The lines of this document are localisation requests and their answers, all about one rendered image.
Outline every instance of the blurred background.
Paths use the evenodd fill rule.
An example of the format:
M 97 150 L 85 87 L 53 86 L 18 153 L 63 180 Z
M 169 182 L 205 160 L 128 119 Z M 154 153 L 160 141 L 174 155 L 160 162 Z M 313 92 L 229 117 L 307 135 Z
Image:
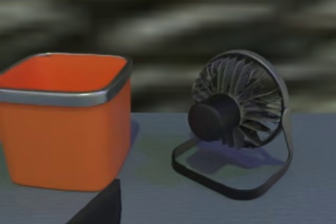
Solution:
M 134 112 L 182 112 L 206 62 L 249 49 L 298 112 L 336 112 L 336 0 L 0 0 L 0 68 L 48 51 L 130 56 Z

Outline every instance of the fan frame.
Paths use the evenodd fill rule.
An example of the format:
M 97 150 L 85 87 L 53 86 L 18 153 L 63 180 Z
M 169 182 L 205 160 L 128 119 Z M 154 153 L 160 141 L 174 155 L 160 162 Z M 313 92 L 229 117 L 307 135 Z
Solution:
M 262 141 L 262 144 L 256 147 L 262 147 L 268 143 L 270 143 L 272 140 L 274 140 L 281 132 L 282 129 L 282 116 L 286 108 L 289 107 L 289 94 L 288 94 L 288 89 L 287 86 L 281 77 L 281 75 L 277 72 L 275 67 L 264 57 L 261 55 L 249 51 L 249 50 L 243 50 L 243 49 L 235 49 L 235 50 L 230 50 L 226 51 L 224 53 L 221 53 L 219 55 L 216 55 L 213 57 L 207 64 L 212 63 L 214 61 L 217 61 L 219 59 L 227 58 L 227 57 L 234 57 L 234 56 L 239 56 L 239 57 L 246 57 L 248 59 L 253 60 L 257 64 L 259 64 L 264 70 L 266 70 L 273 81 L 278 85 L 279 91 L 280 91 L 280 97 L 281 97 L 281 116 L 280 116 L 280 121 L 278 123 L 277 128 L 267 137 L 265 140 Z

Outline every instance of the bucket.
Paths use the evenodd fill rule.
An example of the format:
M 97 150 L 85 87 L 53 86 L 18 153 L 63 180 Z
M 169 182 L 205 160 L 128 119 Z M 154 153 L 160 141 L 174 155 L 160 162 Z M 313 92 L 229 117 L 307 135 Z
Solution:
M 0 74 L 0 134 L 14 183 L 99 191 L 130 148 L 132 62 L 41 54 Z

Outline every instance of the gray tabletop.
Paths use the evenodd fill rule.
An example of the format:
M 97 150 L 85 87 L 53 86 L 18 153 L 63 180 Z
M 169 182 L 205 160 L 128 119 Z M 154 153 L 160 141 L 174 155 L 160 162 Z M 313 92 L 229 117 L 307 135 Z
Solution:
M 270 191 L 251 201 L 225 198 L 171 169 L 172 149 L 190 135 L 186 114 L 134 114 L 133 119 L 140 124 L 140 134 L 119 176 L 122 224 L 336 223 L 336 115 L 293 115 L 292 165 Z M 247 188 L 262 183 L 286 158 L 281 138 L 257 152 L 223 149 L 216 154 L 203 146 L 181 162 L 231 186 Z M 230 158 L 211 160 L 208 154 Z M 13 185 L 3 157 L 0 175 L 0 223 L 65 223 L 95 195 Z

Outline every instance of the desk fan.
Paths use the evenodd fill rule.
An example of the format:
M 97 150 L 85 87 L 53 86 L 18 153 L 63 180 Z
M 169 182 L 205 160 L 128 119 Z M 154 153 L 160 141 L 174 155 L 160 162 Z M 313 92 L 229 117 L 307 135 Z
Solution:
M 287 87 L 274 67 L 247 50 L 232 50 L 214 57 L 192 86 L 195 104 L 188 122 L 195 138 L 176 147 L 174 170 L 232 199 L 254 199 L 263 195 L 286 172 L 292 160 L 290 109 Z M 254 189 L 235 189 L 199 174 L 177 157 L 201 141 L 221 141 L 231 148 L 258 148 L 283 132 L 288 157 L 283 167 Z

